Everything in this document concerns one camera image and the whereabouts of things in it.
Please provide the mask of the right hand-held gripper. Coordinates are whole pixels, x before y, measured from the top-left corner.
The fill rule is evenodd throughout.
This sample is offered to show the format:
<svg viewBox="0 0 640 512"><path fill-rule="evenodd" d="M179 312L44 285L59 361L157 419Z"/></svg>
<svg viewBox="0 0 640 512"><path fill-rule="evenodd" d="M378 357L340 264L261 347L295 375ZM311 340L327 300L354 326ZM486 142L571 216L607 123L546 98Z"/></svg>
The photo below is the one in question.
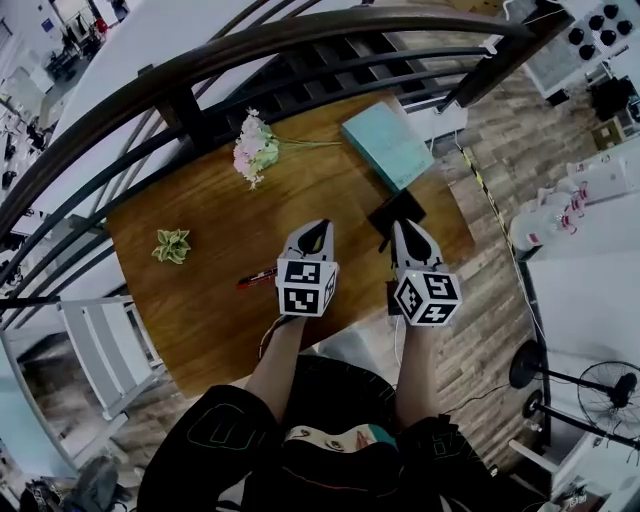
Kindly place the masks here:
<svg viewBox="0 0 640 512"><path fill-rule="evenodd" d="M410 219L393 222L392 272L387 285L389 316L414 327L449 323L462 304L459 281L444 263L437 242Z"/></svg>

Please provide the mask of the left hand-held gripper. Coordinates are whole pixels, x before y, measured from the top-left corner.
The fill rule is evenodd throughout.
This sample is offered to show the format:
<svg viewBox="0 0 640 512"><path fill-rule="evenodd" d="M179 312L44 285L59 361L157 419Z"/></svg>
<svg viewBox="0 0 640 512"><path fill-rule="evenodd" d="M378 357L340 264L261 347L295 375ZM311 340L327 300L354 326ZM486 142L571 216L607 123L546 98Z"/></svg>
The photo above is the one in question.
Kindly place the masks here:
<svg viewBox="0 0 640 512"><path fill-rule="evenodd" d="M281 315L321 317L337 286L334 223L309 222L292 232L277 259L275 285Z"/></svg>

